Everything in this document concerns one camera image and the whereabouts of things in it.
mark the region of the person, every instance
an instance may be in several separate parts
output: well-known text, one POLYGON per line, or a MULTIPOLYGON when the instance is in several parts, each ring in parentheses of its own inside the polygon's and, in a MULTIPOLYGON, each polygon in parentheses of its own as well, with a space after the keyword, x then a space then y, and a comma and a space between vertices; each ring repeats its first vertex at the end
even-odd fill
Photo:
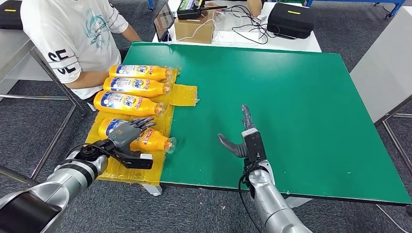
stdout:
POLYGON ((247 0, 247 7, 252 17, 258 17, 262 13, 263 4, 266 0, 247 0))
POLYGON ((141 40, 108 0, 25 0, 20 16, 24 32, 60 82, 89 103, 102 90, 110 66, 121 64, 112 33, 141 40))

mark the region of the black bag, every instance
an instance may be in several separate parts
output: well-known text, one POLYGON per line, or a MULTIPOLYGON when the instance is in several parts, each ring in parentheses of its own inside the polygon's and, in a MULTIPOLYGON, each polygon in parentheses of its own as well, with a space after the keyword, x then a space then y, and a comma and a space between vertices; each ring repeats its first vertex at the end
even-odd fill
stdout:
POLYGON ((276 3, 268 17, 268 31, 305 39, 315 26, 315 15, 306 7, 276 3))
POLYGON ((20 18, 21 1, 8 0, 0 5, 0 29, 23 30, 20 18))

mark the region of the green mat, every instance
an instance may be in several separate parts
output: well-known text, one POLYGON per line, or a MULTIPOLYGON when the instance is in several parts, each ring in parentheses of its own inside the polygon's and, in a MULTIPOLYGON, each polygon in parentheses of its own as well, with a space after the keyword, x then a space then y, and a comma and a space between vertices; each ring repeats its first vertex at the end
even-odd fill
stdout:
POLYGON ((196 107, 176 107, 161 182, 237 188, 241 104, 261 131, 282 193, 410 203, 411 199, 338 54, 133 43, 124 64, 181 67, 196 107))

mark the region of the detergent bottle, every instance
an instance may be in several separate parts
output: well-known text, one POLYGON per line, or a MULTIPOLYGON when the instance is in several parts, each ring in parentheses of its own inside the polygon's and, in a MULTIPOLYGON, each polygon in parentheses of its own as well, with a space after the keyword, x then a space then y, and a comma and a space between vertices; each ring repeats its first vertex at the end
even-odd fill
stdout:
POLYGON ((163 103, 155 103, 148 98, 110 91, 97 93, 93 103, 101 111, 138 117, 162 116, 166 107, 163 103))
POLYGON ((177 70, 172 67, 113 65, 109 70, 110 77, 142 78, 152 80, 171 80, 177 70))
MULTIPOLYGON (((115 118, 103 119, 99 126, 99 136, 106 138, 110 132, 112 132, 118 125, 127 122, 126 120, 120 120, 115 118)), ((176 138, 167 138, 162 135, 161 132, 148 128, 140 135, 139 139, 133 141, 130 144, 132 150, 144 150, 144 151, 156 151, 164 150, 168 154, 173 153, 176 148, 176 138)))
POLYGON ((159 83, 156 80, 137 78, 107 78, 104 81, 105 91, 115 91, 141 97, 156 97, 167 94, 171 90, 170 82, 159 83))

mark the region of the gray carpet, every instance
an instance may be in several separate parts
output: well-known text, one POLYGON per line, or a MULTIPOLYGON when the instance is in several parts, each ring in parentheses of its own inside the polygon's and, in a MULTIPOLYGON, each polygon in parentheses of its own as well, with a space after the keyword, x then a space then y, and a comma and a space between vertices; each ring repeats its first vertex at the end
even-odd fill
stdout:
MULTIPOLYGON (((113 4, 145 41, 154 35, 153 18, 165 0, 155 1, 154 13, 145 0, 113 0, 113 4)), ((382 6, 372 3, 315 2, 315 34, 322 51, 337 52, 350 71, 389 23, 382 6)), ((129 43, 115 36, 119 48, 129 43)), ((10 94, 62 95, 52 82, 19 81, 10 94)), ((62 101, 2 100, 0 102, 1 164, 29 175, 57 131, 70 103, 62 101)), ((43 181, 67 150, 84 142, 95 114, 83 117, 78 111, 40 173, 43 181)), ((412 157, 412 120, 393 119, 391 126, 412 157)), ((412 177, 385 130, 378 132, 409 194, 412 177)), ((21 190, 24 184, 0 175, 0 196, 21 190)), ((254 210, 250 201, 249 208, 254 210)), ((412 218, 404 207, 383 208, 407 231, 412 218)), ((313 200, 294 209, 315 233, 400 233, 375 205, 313 200)), ((167 187, 153 197, 136 184, 96 181, 69 207, 58 232, 257 232, 243 209, 237 193, 207 189, 167 187)))

